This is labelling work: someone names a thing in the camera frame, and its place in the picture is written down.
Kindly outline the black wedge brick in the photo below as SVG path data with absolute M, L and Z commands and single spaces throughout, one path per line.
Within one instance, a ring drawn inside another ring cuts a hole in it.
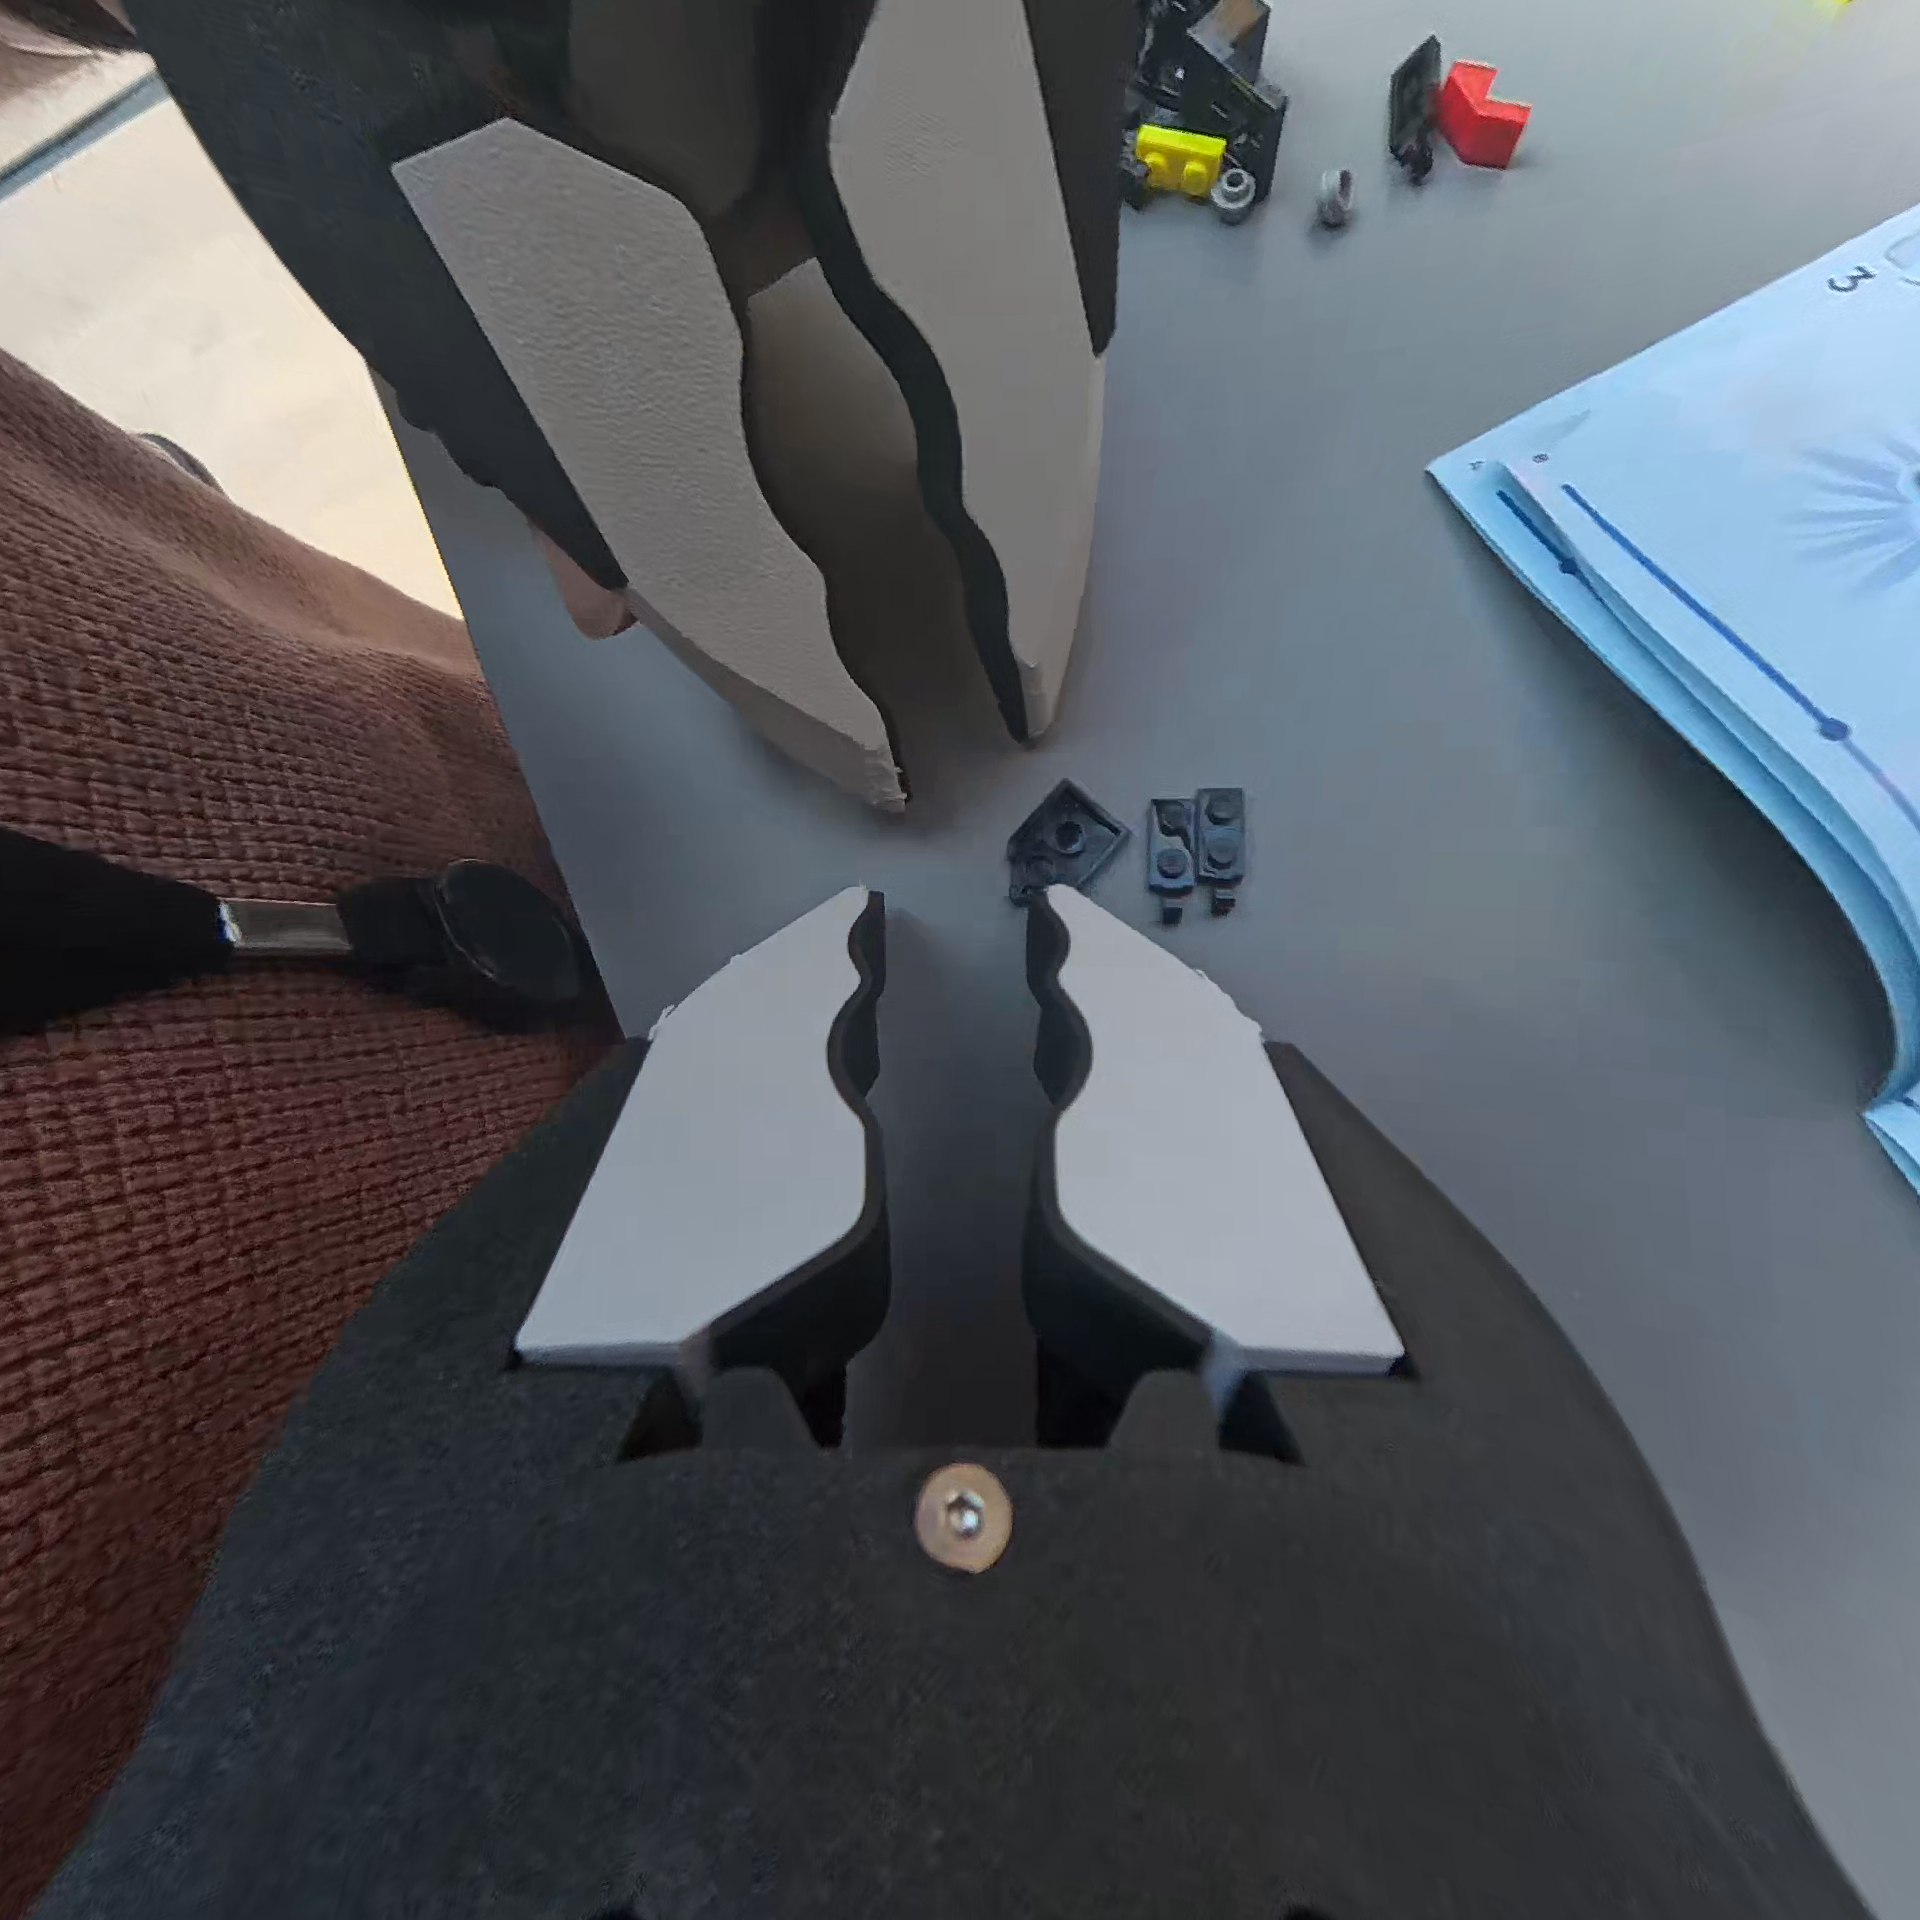
M 1131 828 L 1072 782 L 1059 782 L 1007 844 L 1007 893 L 1027 907 L 1052 887 L 1090 893 L 1127 851 Z

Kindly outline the person's left hand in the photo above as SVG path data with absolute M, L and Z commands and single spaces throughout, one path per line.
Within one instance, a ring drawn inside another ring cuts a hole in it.
M 570 619 L 586 637 L 607 639 L 641 624 L 633 595 L 624 579 L 601 581 L 589 567 L 577 563 L 538 520 L 528 519 L 528 525 L 560 589 Z

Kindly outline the black flat brick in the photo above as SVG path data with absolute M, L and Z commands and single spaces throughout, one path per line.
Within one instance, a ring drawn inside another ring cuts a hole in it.
M 1385 150 L 1420 186 L 1434 170 L 1435 95 L 1445 77 L 1442 42 L 1423 39 L 1393 71 L 1385 93 Z

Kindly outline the yellow plate brick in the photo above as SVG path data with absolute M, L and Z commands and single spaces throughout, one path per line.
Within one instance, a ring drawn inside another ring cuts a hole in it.
M 1227 163 L 1223 135 L 1141 124 L 1125 154 L 1138 197 L 1207 202 Z

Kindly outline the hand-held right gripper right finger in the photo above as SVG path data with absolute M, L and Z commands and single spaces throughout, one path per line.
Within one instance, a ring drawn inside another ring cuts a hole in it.
M 1047 1099 L 1025 1218 L 1045 1445 L 1103 1445 L 1133 1389 L 1201 1383 L 1275 1445 L 1261 1376 L 1385 1379 L 1407 1341 L 1257 1019 L 1065 885 L 1025 912 Z

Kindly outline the blue instruction booklet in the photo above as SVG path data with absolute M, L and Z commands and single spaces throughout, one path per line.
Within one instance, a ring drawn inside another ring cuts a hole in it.
M 1889 1002 L 1917 1181 L 1917 211 L 1429 463 L 1475 535 L 1769 818 Z

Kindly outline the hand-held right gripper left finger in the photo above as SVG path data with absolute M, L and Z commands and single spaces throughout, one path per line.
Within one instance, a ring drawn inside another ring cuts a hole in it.
M 659 1018 L 516 1363 L 671 1374 L 693 1406 L 765 1368 L 845 1407 L 891 1300 L 882 984 L 885 901 L 853 885 Z

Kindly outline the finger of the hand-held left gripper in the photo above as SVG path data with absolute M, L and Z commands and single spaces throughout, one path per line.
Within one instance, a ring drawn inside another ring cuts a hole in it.
M 626 581 L 639 624 L 761 741 L 869 810 L 907 805 L 817 563 L 757 476 L 746 341 L 693 213 L 516 118 L 392 167 Z
M 904 397 L 999 718 L 1029 744 L 1081 618 L 1106 370 L 1027 7 L 845 5 L 792 165 L 828 286 Z

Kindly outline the red corner brick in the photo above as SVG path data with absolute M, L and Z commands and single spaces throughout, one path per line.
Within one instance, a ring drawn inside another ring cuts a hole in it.
M 1531 104 L 1498 95 L 1493 63 L 1455 60 L 1434 99 L 1434 124 L 1452 154 L 1482 171 L 1505 171 L 1530 127 Z

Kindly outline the multicoloured toy brick assembly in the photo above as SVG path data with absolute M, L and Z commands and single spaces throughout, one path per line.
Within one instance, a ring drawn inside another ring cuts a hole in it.
M 1257 205 L 1272 191 L 1288 93 L 1265 74 L 1266 2 L 1138 2 L 1136 61 L 1125 91 L 1125 197 L 1144 205 L 1125 158 L 1141 124 L 1227 139 L 1227 163 L 1257 178 Z

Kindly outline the brown knitted sweater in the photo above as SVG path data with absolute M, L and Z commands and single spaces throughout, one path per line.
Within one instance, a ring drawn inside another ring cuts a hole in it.
M 465 627 L 4 357 L 4 828 L 223 895 L 457 858 L 565 898 Z M 347 1317 L 610 1044 L 325 966 L 4 1038 L 2 1911 L 123 1766 Z

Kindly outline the grey desk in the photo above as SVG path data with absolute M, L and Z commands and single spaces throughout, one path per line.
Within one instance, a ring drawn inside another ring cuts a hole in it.
M 1531 104 L 1505 171 L 1385 93 L 1429 35 Z M 1833 901 L 1482 547 L 1429 460 L 1915 203 L 1915 5 L 1275 5 L 1247 224 L 1130 213 L 1084 621 L 1019 749 L 939 627 L 871 675 L 915 798 L 765 751 L 655 635 L 586 639 L 516 512 L 413 478 L 619 1019 L 885 892 L 896 1292 L 861 1445 L 1021 1443 L 1037 1007 L 1004 844 L 1243 784 L 1168 934 L 1496 1243 L 1658 1471 L 1818 1826 L 1915 1916 L 1915 1196 L 1864 1124 L 1884 995 Z M 1314 222 L 1353 170 L 1347 230 Z

